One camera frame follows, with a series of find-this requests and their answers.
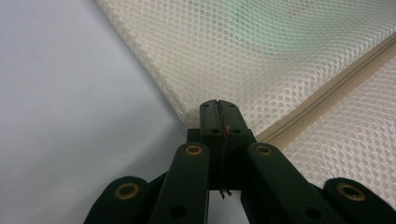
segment dark green metal frame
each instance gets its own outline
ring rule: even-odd
[[[241,202],[250,223],[396,223],[396,212],[362,184],[345,178],[311,185],[274,146],[256,143],[238,107],[200,106],[201,128],[189,129],[169,171],[150,183],[113,181],[84,223],[206,223],[208,191]]]

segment white surface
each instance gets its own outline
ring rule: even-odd
[[[188,127],[237,104],[259,135],[396,31],[394,0],[97,0]]]
[[[2,1],[0,223],[82,223],[168,169],[185,129],[94,1]]]

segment hole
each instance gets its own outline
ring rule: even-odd
[[[264,156],[268,156],[272,153],[272,149],[266,146],[257,146],[256,150]]]
[[[190,148],[190,152],[192,152],[192,153],[197,152],[197,151],[199,151],[198,147],[191,147]]]
[[[121,195],[127,195],[134,192],[134,186],[125,186],[122,189],[120,189],[120,194]]]
[[[312,207],[307,207],[305,208],[305,214],[315,220],[318,220],[321,218],[321,213],[318,211],[318,209],[312,208]]]
[[[175,206],[171,208],[169,214],[171,215],[172,218],[184,217],[186,216],[186,208],[181,205]]]
[[[189,146],[186,147],[184,151],[191,156],[196,156],[202,153],[202,148],[198,146]]]
[[[341,195],[352,201],[361,202],[366,199],[366,195],[353,185],[347,183],[338,183],[336,188]]]
[[[347,194],[347,195],[349,195],[351,197],[354,197],[354,198],[359,196],[359,193],[355,189],[352,189],[352,188],[346,187],[346,188],[343,189],[343,191],[344,191],[345,194]]]
[[[119,185],[114,194],[120,200],[128,200],[136,196],[137,192],[139,192],[139,186],[136,183],[125,183]]]

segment mesh bag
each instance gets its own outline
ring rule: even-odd
[[[284,149],[313,184],[358,180],[396,208],[396,58]]]
[[[97,0],[188,128],[237,104],[260,134],[395,32],[396,2]]]

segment beige mesh fabric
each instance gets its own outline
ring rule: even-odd
[[[283,151],[312,183],[355,179],[396,208],[396,58]]]
[[[255,134],[396,29],[396,2],[97,0],[187,127],[237,104]]]

